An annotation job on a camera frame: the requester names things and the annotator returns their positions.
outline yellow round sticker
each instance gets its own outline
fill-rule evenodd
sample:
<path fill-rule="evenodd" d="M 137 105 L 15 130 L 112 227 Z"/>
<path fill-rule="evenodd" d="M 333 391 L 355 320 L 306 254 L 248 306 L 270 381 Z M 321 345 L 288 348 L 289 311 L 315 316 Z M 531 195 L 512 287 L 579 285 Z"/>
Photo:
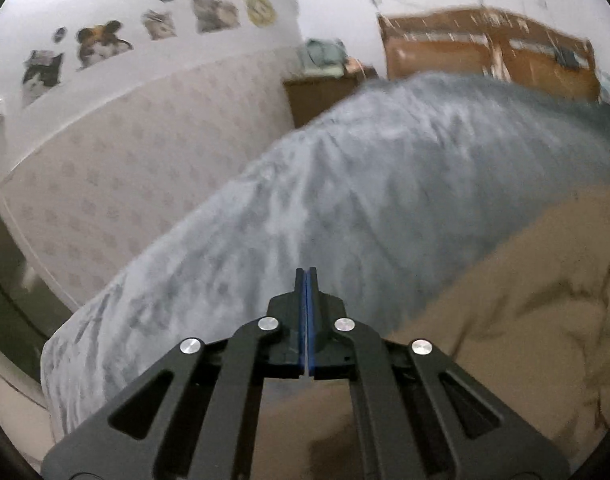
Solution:
<path fill-rule="evenodd" d="M 267 27 L 276 21 L 276 10 L 269 0 L 246 0 L 247 15 L 256 27 Z"/>

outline gray blanket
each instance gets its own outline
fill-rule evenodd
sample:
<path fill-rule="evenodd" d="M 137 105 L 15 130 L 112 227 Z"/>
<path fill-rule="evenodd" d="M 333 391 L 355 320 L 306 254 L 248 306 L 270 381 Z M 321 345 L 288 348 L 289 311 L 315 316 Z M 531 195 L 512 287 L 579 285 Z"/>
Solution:
<path fill-rule="evenodd" d="M 276 143 L 54 334 L 42 386 L 56 429 L 182 339 L 262 316 L 297 267 L 316 266 L 321 290 L 385 335 L 587 184 L 610 184 L 607 105 L 475 76 L 367 87 Z"/>

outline brown wooden cabinet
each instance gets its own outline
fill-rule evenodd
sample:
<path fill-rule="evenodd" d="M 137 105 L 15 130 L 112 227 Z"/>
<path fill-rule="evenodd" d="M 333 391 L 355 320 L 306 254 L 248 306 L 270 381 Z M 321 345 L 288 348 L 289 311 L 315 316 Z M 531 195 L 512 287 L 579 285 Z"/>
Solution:
<path fill-rule="evenodd" d="M 375 77 L 378 77 L 376 71 L 366 67 L 364 73 L 355 72 L 342 77 L 295 77 L 284 81 L 291 114 L 294 117 L 294 126 L 301 128 L 337 102 L 353 94 L 365 79 Z"/>

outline silver screw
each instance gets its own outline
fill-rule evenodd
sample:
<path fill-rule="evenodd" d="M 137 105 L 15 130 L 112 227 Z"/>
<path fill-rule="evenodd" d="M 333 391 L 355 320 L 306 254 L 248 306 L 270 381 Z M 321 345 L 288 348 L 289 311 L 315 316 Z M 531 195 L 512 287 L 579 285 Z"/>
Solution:
<path fill-rule="evenodd" d="M 351 332 L 356 328 L 356 324 L 353 319 L 349 319 L 348 317 L 339 317 L 335 322 L 334 326 L 336 330 L 340 332 Z"/>
<path fill-rule="evenodd" d="M 181 343 L 181 352 L 183 354 L 195 354 L 198 350 L 200 350 L 200 346 L 200 341 L 190 337 Z"/>
<path fill-rule="evenodd" d="M 427 355 L 432 352 L 434 347 L 429 341 L 425 339 L 417 339 L 412 343 L 412 350 L 418 355 Z"/>
<path fill-rule="evenodd" d="M 275 328 L 278 328 L 278 325 L 278 320 L 275 317 L 261 317 L 261 319 L 258 320 L 258 328 L 261 330 L 274 330 Z"/>

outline brown blanket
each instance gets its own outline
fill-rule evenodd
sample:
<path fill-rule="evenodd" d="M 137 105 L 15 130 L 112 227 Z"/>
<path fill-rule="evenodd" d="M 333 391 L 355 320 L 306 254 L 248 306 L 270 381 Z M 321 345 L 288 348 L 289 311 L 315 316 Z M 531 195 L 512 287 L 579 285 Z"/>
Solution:
<path fill-rule="evenodd" d="M 610 426 L 610 190 L 548 210 L 389 339 L 427 338 L 572 462 Z M 346 384 L 261 413 L 253 478 L 351 479 Z"/>

